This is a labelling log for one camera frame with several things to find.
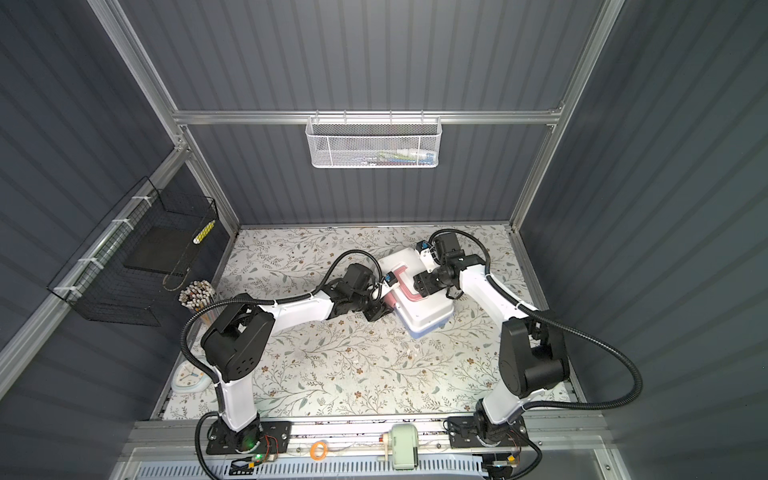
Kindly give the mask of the yellow green marker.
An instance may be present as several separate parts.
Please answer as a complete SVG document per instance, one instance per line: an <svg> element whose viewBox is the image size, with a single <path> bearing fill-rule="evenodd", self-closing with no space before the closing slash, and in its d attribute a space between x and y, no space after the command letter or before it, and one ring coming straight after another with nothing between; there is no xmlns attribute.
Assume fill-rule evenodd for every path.
<svg viewBox="0 0 768 480"><path fill-rule="evenodd" d="M205 226L203 226L197 232L197 234L193 237L192 242L195 245L201 244L205 240L205 238L209 235L209 233L215 228L215 226L216 226L215 220L209 221Z"/></svg>

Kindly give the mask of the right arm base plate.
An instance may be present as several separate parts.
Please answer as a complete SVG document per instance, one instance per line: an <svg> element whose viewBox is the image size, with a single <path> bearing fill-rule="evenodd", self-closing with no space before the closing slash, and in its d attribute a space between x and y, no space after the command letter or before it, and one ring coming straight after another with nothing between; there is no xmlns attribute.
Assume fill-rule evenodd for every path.
<svg viewBox="0 0 768 480"><path fill-rule="evenodd" d="M517 449L527 445L527 427L520 421L495 425L477 420L474 416L459 415L447 417L442 427L454 449Z"/></svg>

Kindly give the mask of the mint round clock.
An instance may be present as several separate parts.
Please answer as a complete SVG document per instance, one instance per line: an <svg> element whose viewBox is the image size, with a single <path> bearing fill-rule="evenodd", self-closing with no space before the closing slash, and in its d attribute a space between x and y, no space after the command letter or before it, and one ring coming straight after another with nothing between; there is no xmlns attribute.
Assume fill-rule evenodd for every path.
<svg viewBox="0 0 768 480"><path fill-rule="evenodd" d="M203 392L210 385L210 377L190 363L180 364L171 378L171 390L179 394Z"/></svg>

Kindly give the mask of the mint green device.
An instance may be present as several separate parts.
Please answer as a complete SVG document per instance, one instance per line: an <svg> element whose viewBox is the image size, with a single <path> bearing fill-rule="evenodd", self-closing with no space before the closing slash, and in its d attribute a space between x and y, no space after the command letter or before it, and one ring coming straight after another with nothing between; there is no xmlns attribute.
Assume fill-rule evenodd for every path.
<svg viewBox="0 0 768 480"><path fill-rule="evenodd" d="M394 470L414 470L418 466L418 429L411 423L394 425L382 435L385 460Z"/></svg>

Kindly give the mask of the white blue tool box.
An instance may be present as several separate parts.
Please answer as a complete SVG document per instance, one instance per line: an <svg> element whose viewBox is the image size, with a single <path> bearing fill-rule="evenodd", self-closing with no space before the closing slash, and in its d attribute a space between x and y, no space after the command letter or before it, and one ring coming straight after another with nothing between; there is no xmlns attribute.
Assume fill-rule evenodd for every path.
<svg viewBox="0 0 768 480"><path fill-rule="evenodd" d="M454 302L443 291L423 296L415 286L418 274L429 273L436 264L427 266L414 248L405 248L379 260L389 281L390 290L384 295L390 306L412 338L419 339L445 325L455 312Z"/></svg>

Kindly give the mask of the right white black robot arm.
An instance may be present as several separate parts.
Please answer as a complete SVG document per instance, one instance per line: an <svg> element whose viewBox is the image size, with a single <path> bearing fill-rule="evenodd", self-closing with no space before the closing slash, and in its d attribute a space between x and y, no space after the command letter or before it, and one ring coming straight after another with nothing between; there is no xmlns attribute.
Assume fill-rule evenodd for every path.
<svg viewBox="0 0 768 480"><path fill-rule="evenodd" d="M425 272L415 276L414 288L419 295L427 297L456 289L500 325L500 382L478 401L474 413L474 432L481 442L497 443L504 426L514 424L531 410L612 410L634 402L641 395L641 372L627 355L561 323L554 312L536 309L513 294L494 276L489 250L472 234L455 228L440 229L420 241L416 252L426 267ZM595 345L620 362L632 378L629 392L598 402L541 398L570 378L566 334Z"/></svg>

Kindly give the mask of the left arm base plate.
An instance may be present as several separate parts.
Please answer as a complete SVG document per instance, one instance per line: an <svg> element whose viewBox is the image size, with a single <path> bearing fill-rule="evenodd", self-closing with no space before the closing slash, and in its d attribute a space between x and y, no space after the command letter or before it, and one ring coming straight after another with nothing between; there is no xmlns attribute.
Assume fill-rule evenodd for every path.
<svg viewBox="0 0 768 480"><path fill-rule="evenodd" d="M216 420L205 430L208 455L276 455L287 451L293 424L289 421L254 421L240 432Z"/></svg>

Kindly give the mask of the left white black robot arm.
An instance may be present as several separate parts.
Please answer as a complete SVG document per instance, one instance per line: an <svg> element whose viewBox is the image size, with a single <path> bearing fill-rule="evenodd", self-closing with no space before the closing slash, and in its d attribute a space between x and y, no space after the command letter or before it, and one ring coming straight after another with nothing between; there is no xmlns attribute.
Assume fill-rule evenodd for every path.
<svg viewBox="0 0 768 480"><path fill-rule="evenodd" d="M202 308L183 326L180 349L186 360L211 379L217 401L213 415L233 434L253 430L259 413L251 374L270 338L289 328L350 312L375 322L392 312L384 301L387 288L384 269L372 254L347 250L310 292L274 300L243 293ZM205 355L200 360L191 351L190 332L203 314L216 308L222 311L200 341Z"/></svg>

